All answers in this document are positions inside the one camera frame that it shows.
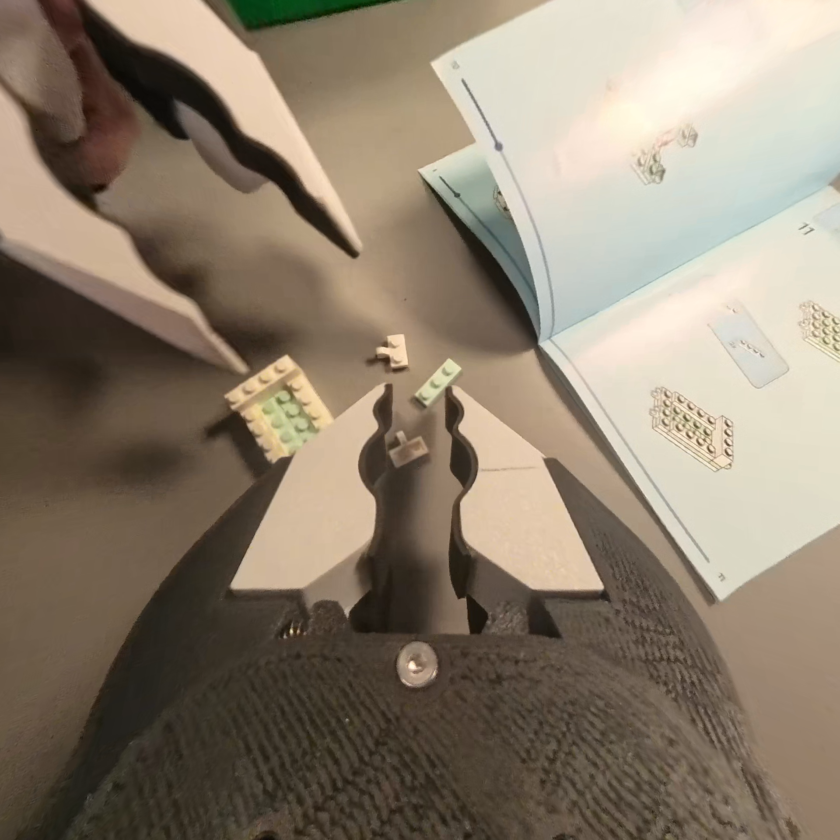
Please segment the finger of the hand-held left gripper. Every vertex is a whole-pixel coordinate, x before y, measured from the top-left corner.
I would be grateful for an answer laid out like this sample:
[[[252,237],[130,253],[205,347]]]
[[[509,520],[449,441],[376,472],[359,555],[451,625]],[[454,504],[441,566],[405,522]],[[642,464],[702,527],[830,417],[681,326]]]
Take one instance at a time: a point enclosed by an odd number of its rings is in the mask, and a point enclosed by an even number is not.
[[[262,59],[200,1],[85,1],[86,33],[115,80],[244,194],[265,184],[355,258],[361,239]]]
[[[246,362],[189,297],[143,262],[130,236],[78,200],[38,140],[75,140],[81,91],[45,18],[2,19],[2,255],[165,343],[234,373]]]

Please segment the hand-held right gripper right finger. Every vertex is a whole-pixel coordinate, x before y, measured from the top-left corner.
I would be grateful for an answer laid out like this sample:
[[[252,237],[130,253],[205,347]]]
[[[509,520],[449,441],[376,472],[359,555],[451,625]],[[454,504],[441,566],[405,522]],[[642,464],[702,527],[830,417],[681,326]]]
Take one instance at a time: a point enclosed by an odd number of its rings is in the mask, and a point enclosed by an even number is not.
[[[542,451],[456,385],[446,390],[445,421],[461,486],[449,539],[457,597],[484,611],[601,597],[602,578]]]

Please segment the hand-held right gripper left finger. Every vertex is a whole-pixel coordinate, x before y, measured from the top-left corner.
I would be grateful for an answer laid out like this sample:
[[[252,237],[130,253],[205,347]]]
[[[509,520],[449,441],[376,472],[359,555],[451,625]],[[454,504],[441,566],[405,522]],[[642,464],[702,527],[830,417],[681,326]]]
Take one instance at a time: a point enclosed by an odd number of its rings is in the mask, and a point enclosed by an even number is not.
[[[291,457],[233,594],[358,603],[373,590],[392,409],[392,384],[378,385]]]

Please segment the green plastic bin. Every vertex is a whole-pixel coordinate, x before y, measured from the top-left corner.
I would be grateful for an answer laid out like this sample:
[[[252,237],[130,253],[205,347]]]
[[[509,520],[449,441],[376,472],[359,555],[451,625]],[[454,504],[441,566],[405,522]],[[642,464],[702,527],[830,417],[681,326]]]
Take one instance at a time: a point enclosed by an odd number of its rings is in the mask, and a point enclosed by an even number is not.
[[[247,30],[342,14],[382,1],[229,1],[235,15]]]

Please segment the white and mint lego assembly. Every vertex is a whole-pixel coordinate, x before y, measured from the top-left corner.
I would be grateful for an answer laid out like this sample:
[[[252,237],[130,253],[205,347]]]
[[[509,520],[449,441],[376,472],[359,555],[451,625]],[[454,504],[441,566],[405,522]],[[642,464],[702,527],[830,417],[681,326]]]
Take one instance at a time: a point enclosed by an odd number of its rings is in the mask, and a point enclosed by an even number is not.
[[[333,415],[303,369],[284,355],[224,396],[266,461],[293,456],[333,423]]]

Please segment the mint green lego plate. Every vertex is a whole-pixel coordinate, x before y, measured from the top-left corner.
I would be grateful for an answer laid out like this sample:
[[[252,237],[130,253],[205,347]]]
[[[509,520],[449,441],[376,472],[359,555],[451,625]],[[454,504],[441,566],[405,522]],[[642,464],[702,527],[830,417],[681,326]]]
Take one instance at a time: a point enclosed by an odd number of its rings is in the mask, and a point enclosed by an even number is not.
[[[423,408],[433,406],[441,399],[447,388],[457,382],[463,370],[452,359],[447,359],[423,383],[413,395],[414,401]]]

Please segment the person's left hand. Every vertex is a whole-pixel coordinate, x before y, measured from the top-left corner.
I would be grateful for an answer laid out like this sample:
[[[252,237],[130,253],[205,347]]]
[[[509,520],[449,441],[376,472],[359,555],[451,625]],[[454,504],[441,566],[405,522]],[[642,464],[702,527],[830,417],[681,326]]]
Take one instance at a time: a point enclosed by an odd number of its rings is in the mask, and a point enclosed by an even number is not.
[[[76,137],[59,147],[57,174],[79,196],[107,189],[124,171],[140,133],[133,102],[106,68],[78,2],[40,2],[74,68],[80,105]]]

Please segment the open light blue instruction booklet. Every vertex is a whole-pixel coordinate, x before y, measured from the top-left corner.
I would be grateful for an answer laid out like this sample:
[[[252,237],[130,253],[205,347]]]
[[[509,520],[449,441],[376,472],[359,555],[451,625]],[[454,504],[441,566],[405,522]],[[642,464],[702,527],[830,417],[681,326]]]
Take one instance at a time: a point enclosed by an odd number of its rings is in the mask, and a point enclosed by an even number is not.
[[[420,174],[718,601],[838,527],[839,3],[547,2]]]

